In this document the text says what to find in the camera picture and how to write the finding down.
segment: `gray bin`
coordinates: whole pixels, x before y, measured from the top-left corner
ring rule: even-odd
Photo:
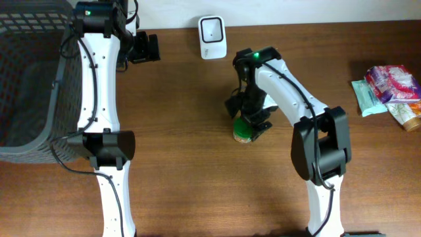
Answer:
[[[53,163],[49,141],[77,129],[80,56],[59,55],[71,10],[64,0],[0,2],[0,161]],[[76,38],[65,50],[78,52]],[[77,158],[66,141],[55,149],[63,161]]]

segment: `mesh basket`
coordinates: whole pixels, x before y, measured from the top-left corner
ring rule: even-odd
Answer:
[[[63,0],[0,2],[0,161],[52,163],[49,141],[75,131],[80,114],[80,56],[59,55],[71,5]],[[78,51],[76,39],[66,54]],[[76,154],[55,144],[63,161]]]

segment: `green lid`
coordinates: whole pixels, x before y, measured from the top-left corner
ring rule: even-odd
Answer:
[[[237,118],[234,122],[234,134],[243,139],[250,139],[253,135],[253,129],[241,118]]]

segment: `table surface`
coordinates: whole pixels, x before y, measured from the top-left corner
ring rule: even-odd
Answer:
[[[280,112],[255,143],[232,138],[224,101],[237,86],[236,51],[273,46],[315,97],[348,113],[353,160],[341,190],[347,232],[421,233],[421,131],[389,113],[362,118],[351,81],[374,65],[421,78],[421,21],[226,28],[228,54],[200,58],[197,29],[158,34],[162,60],[117,76],[122,130],[136,134],[130,201],[138,236],[278,236],[304,230],[307,189],[289,156],[293,129]],[[89,171],[79,159],[69,164]],[[100,236],[96,178],[56,164],[0,163],[2,236]]]

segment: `white wall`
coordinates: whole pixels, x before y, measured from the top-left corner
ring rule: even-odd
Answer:
[[[421,19],[421,0],[138,1],[141,29],[197,27],[210,14],[226,26]]]

